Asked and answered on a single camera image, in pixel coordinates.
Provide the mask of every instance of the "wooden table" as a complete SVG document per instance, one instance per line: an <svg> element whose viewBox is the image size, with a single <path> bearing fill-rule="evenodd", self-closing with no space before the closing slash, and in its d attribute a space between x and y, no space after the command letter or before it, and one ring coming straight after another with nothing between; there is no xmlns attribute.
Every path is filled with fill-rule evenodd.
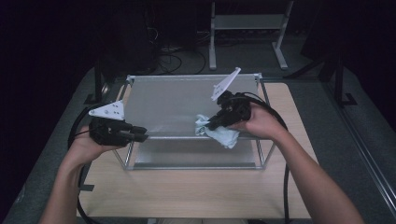
<svg viewBox="0 0 396 224"><path fill-rule="evenodd" d="M265 88L271 106L316 160L288 86ZM82 191L80 200L90 217L283 218L284 171L278 149L264 170L125 171L110 151L92 163L85 184L94 189ZM289 205L291 218L310 218L291 176Z"/></svg>

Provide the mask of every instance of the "black cable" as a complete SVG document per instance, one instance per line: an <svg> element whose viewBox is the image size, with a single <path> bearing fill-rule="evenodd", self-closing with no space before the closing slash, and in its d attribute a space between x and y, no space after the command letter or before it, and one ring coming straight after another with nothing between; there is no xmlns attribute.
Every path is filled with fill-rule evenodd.
<svg viewBox="0 0 396 224"><path fill-rule="evenodd" d="M75 134L75 137L76 136L78 136L78 135L80 135L80 134L83 134L83 133L89 133L89 132L92 132L92 131L94 131L94 130L96 130L97 128L94 128L94 129L89 129L88 131L85 131L85 132L81 132L81 133L76 133Z"/></svg>
<svg viewBox="0 0 396 224"><path fill-rule="evenodd" d="M179 61L178 66L176 68L172 69L172 70L168 70L167 67L165 67L165 66L163 66L161 64L161 62L163 62L163 63L168 63L168 62L165 62L165 61L160 59L159 60L159 66L163 70L163 73L158 74L158 76L167 75L167 74L173 75L173 72L175 72L177 69L179 69L181 67L181 65L183 64L183 61L181 60L181 58L179 58L176 55L174 55L174 53L178 53L178 52L182 52L182 51L192 51L192 52L195 52L195 53L199 54L203 58L204 64L202 65L202 67L200 68L200 70L198 72L194 73L195 75L200 74L205 69L205 67L206 67L206 58L205 58L205 55L203 53L201 53L200 51L193 50L193 49L174 49L174 50L169 50L168 53L159 54L159 58L162 57L162 56L169 56L170 58L171 57L176 58Z"/></svg>
<svg viewBox="0 0 396 224"><path fill-rule="evenodd" d="M82 134L82 133L86 133L86 132L76 133L77 129L78 129L78 125L82 122L82 120L90 112L90 110L92 110L92 109L94 109L96 107L99 107L101 105L103 105L103 104L98 104L98 105L92 105L92 106L89 106L89 107L85 107L81 111L81 113L79 113L79 115L77 116L76 120L73 123L72 128L70 129L69 137L67 139L67 150L72 146L73 141L74 141L74 139L75 139L75 137L77 135ZM82 174L84 173L84 168L85 168L85 166L82 167L82 169L81 169L81 171L79 173L79 180L78 180L78 187L79 188L81 187ZM82 209L79 197L78 197L77 210L78 210L79 214L81 215L82 219L85 221L85 223L87 223L87 224L99 224L99 222L93 220L92 218L88 217L87 214L85 214L84 209Z"/></svg>
<svg viewBox="0 0 396 224"><path fill-rule="evenodd" d="M255 97L257 97L258 99L254 99L251 97L248 97L248 98L249 98L250 102L253 102L257 105L261 105L262 107L264 107L271 115L273 115L277 119L277 121L282 125L283 128L288 130L288 126L286 125L285 120L283 120L282 117L280 117L280 115L271 106L269 106L267 103L265 103L264 100L262 98L260 98L260 96L254 94L254 93L251 93L251 92L243 92L243 94L250 94L250 95L254 95ZM283 178L283 209L285 211L285 224L290 223L289 194L288 194L289 174L290 174L290 169L289 169L288 164L286 163L285 175Z"/></svg>

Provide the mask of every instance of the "crumpled cloth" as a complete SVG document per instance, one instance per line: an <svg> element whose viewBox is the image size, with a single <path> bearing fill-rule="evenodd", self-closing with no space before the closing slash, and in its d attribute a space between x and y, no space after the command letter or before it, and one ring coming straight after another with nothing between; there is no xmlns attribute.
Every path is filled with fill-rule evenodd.
<svg viewBox="0 0 396 224"><path fill-rule="evenodd" d="M216 130L210 131L205 125L209 123L209 118L205 115L197 115L198 120L195 121L195 134L204 135L217 140L226 148L233 148L237 142L239 132L219 126Z"/></svg>

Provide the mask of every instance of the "black equipment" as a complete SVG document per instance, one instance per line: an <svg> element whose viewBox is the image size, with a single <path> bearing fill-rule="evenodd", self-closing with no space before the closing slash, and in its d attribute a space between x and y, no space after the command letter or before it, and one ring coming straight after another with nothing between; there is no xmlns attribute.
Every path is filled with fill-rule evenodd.
<svg viewBox="0 0 396 224"><path fill-rule="evenodd" d="M99 145L125 147L131 142L144 142L147 129L133 126L125 120L92 118L90 137Z"/></svg>
<svg viewBox="0 0 396 224"><path fill-rule="evenodd" d="M241 120L249 120L251 113L250 103L255 103L264 107L286 128L285 121L283 121L280 115L271 106L259 97L253 98L247 96L247 94L254 95L249 92L237 92L236 94L232 94L230 91L225 91L217 100L217 104L221 106L221 110L210 118L206 127L213 131L219 126L227 127Z"/></svg>

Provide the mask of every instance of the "person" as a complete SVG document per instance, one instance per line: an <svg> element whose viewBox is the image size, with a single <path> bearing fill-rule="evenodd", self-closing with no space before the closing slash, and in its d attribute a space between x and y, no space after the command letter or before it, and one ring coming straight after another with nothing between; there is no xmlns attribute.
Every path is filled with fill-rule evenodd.
<svg viewBox="0 0 396 224"><path fill-rule="evenodd" d="M251 103L251 117L230 126L232 129L249 132L275 142L284 156L295 184L300 191L306 209L314 223L364 223L352 201L304 151L297 140L264 108ZM85 163L95 160L102 153L117 149L99 146L88 133L76 137L56 176L52 193L40 223L76 223L78 178ZM190 219L162 219L162 223L178 223Z"/></svg>

